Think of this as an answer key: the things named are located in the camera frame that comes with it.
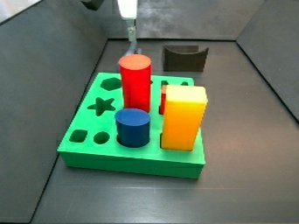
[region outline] green shape sorter board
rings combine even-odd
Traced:
[[[193,85],[190,78],[152,75],[150,142],[126,148],[117,142],[114,113],[124,107],[118,73],[98,73],[80,104],[58,153],[66,166],[196,179],[205,164],[201,131],[192,151],[162,150],[158,115],[161,85]]]

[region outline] star-shaped hole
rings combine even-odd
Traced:
[[[101,116],[104,112],[108,111],[114,111],[116,108],[110,105],[113,102],[113,98],[108,100],[102,100],[101,98],[96,98],[96,104],[89,105],[88,109],[94,109],[96,110],[96,116]]]

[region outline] cylinder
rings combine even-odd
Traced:
[[[142,54],[129,54],[118,61],[121,75],[124,108],[150,109],[152,61]]]
[[[137,148],[149,143],[149,115],[136,108],[116,112],[117,141],[125,147]]]
[[[160,102],[160,108],[158,108],[158,114],[160,114],[160,115],[164,114],[165,88],[166,88],[166,85],[162,85],[162,86],[161,86],[161,102]]]

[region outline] square hole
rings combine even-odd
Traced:
[[[69,136],[69,141],[73,143],[82,143],[86,138],[88,132],[84,129],[74,129]]]

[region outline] circular hole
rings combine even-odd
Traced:
[[[109,134],[105,131],[100,131],[94,136],[93,136],[93,142],[96,144],[104,144],[109,139]]]

